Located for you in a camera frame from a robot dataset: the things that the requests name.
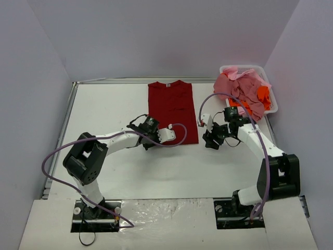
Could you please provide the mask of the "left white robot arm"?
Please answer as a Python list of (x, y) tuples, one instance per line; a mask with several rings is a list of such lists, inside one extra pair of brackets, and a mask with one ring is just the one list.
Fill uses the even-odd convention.
[(105, 200), (99, 190), (97, 177), (101, 172), (105, 158), (119, 150), (142, 145), (145, 149), (154, 146), (153, 140), (159, 143), (159, 122), (151, 116), (138, 126), (131, 121), (126, 127), (127, 132), (121, 132), (111, 139), (93, 140), (74, 144), (63, 160), (63, 166), (78, 185), (78, 189), (89, 201), (82, 200), (86, 204), (86, 212), (93, 218), (98, 218), (105, 211)]

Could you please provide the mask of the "dark red t-shirt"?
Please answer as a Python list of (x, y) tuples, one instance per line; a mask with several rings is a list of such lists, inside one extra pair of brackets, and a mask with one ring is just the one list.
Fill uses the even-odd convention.
[(159, 128), (178, 124), (173, 128), (176, 139), (166, 145), (182, 139), (183, 145), (199, 143), (192, 84), (181, 80), (148, 84), (148, 114), (159, 121)]

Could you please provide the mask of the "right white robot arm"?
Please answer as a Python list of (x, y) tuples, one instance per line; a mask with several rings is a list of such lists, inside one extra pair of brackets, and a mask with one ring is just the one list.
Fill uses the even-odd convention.
[(202, 137), (205, 147), (218, 150), (227, 138), (236, 139), (261, 163), (256, 184), (233, 192), (232, 212), (243, 215), (256, 204), (298, 196), (301, 189), (298, 157), (274, 145), (259, 126), (251, 118), (240, 115), (236, 107), (226, 107), (222, 113), (226, 122), (223, 125), (214, 122), (209, 114), (200, 116), (198, 124), (206, 128)]

